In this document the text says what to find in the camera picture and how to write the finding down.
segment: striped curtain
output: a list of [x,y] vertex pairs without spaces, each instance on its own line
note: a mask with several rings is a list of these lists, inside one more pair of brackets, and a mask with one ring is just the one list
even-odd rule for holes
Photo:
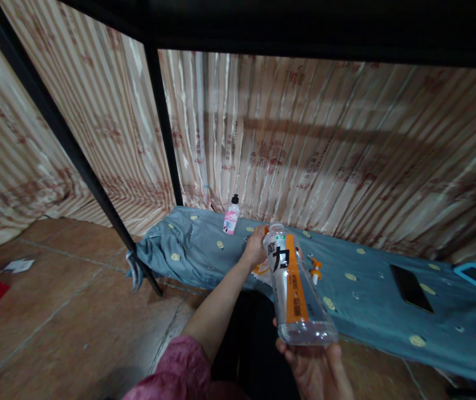
[[[52,0],[1,0],[127,229],[174,206],[143,46]],[[0,54],[0,244],[43,214],[111,226]]]
[[247,218],[476,259],[476,69],[160,60],[185,205],[221,212],[238,193]]

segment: plastic bottle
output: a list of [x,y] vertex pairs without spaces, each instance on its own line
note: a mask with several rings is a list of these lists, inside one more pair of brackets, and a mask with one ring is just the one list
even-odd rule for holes
[[273,223],[264,237],[271,269],[278,335],[295,345],[328,346],[338,330],[323,309],[306,270],[299,240],[281,223]]
[[231,200],[231,205],[225,210],[225,221],[223,222],[223,232],[234,234],[239,219],[239,199],[235,194]]

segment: paper scrap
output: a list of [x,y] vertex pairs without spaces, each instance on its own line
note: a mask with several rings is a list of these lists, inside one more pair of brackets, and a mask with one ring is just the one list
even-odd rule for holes
[[1,272],[11,271],[12,273],[19,273],[19,272],[27,271],[30,269],[33,263],[34,263],[34,260],[26,260],[26,259],[12,261]]

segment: black phone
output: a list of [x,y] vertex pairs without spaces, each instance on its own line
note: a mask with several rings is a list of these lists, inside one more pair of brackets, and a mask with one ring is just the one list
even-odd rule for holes
[[433,314],[434,310],[414,273],[395,265],[391,265],[391,268],[403,300],[408,304]]

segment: pink lotion bottle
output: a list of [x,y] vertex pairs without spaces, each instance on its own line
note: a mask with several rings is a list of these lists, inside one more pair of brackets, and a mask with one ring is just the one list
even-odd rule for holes
[[225,210],[225,221],[223,222],[223,232],[228,234],[234,234],[236,230],[236,225],[238,224],[239,219],[239,199],[238,195],[235,194],[231,200],[231,205]]

